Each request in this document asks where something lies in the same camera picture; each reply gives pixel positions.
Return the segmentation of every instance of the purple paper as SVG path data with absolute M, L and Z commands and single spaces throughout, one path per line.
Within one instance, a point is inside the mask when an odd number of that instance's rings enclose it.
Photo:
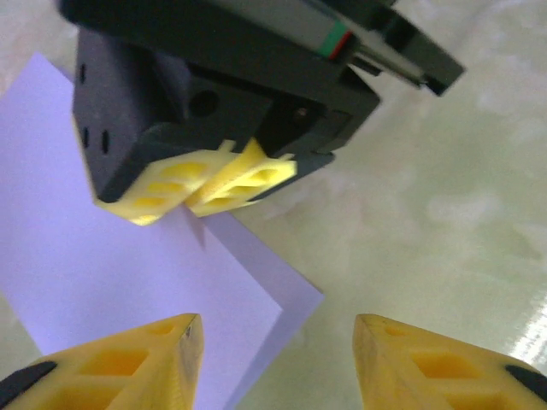
M 0 290 L 44 354 L 200 313 L 196 409 L 234 408 L 322 295 L 229 214 L 139 227 L 94 207 L 72 92 L 34 56 L 0 100 Z

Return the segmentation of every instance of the yellow gripper pad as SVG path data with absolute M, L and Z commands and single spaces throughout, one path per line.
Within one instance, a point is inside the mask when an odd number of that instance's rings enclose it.
M 252 198 L 297 173 L 297 163 L 290 158 L 291 155 L 268 158 L 252 138 L 241 155 L 194 192 L 185 204 L 197 216 L 251 205 Z
M 203 328 L 183 314 L 43 357 L 0 382 L 5 410 L 189 410 Z
M 94 203 L 131 222 L 145 226 L 178 207 L 188 196 L 237 158 L 233 142 L 224 141 L 218 150 L 198 150 L 152 162 L 119 201 Z
M 367 410 L 545 410 L 547 378 L 526 363 L 380 316 L 357 316 Z

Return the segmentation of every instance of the green stripe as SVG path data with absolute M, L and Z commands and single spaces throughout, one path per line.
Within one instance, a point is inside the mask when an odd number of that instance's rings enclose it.
M 340 43 L 340 40 L 347 32 L 348 27 L 346 27 L 344 23 L 337 21 L 331 32 L 329 32 L 326 36 L 323 45 L 317 50 L 317 52 L 324 57 L 330 57 L 332 52 L 336 49 L 338 43 Z

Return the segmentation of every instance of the screw hole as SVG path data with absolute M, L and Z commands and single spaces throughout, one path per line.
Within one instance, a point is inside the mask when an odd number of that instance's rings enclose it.
M 196 117 L 207 117 L 219 107 L 219 96 L 214 91 L 198 92 L 190 100 L 190 112 Z
M 84 148 L 89 147 L 89 128 L 87 127 L 85 127 L 82 132 L 82 144 L 84 145 Z
M 85 79 L 87 78 L 87 66 L 82 64 L 79 66 L 79 83 L 84 84 Z
M 103 141 L 102 141 L 102 147 L 103 147 L 103 154 L 107 155 L 110 149 L 110 134 L 108 131 L 103 131 Z

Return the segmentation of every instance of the hole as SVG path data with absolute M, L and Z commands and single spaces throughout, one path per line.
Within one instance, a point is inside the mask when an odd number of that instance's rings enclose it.
M 110 149 L 110 134 L 108 131 L 103 131 L 103 141 L 101 142 L 103 148 L 103 154 L 107 155 Z
M 228 194 L 233 196 L 243 196 L 258 194 L 260 191 L 262 191 L 262 188 L 255 186 L 234 186 L 228 191 Z
M 160 323 L 158 325 L 151 326 L 146 331 L 148 331 L 152 335 L 167 335 L 168 333 L 171 333 L 173 328 L 174 328 L 174 325 L 170 323 Z
M 79 371 L 92 376 L 131 376 L 148 356 L 146 350 L 105 350 Z
M 82 64 L 79 66 L 79 83 L 84 84 L 87 79 L 87 66 Z
M 413 353 L 412 360 L 427 378 L 478 378 L 479 371 L 467 360 L 449 352 Z
M 255 182 L 260 182 L 261 184 L 267 184 L 276 174 L 277 171 L 274 169 L 262 169 L 261 171 L 251 176 L 250 179 Z
M 120 391 L 110 386 L 65 387 L 38 410 L 105 410 Z
M 164 198 L 139 198 L 133 201 L 135 208 L 157 208 L 163 205 L 167 200 Z
M 214 91 L 198 92 L 190 100 L 190 112 L 196 117 L 207 117 L 219 106 L 219 96 Z
M 172 182 L 155 182 L 148 185 L 148 192 L 152 194 L 177 194 L 182 192 L 183 186 Z
M 445 395 L 454 410 L 516 410 L 515 404 L 499 394 L 473 393 Z
M 387 333 L 390 336 L 400 337 L 400 336 L 407 336 L 407 333 L 405 331 L 402 331 L 396 327 L 387 326 L 385 328 L 385 333 Z
M 84 148 L 89 147 L 89 128 L 85 127 L 82 132 L 82 144 Z
M 173 179 L 199 179 L 207 167 L 199 162 L 187 162 L 165 168 L 162 176 Z
M 208 202 L 207 206 L 221 208 L 227 206 L 231 202 L 233 202 L 232 198 L 216 198 L 213 201 Z

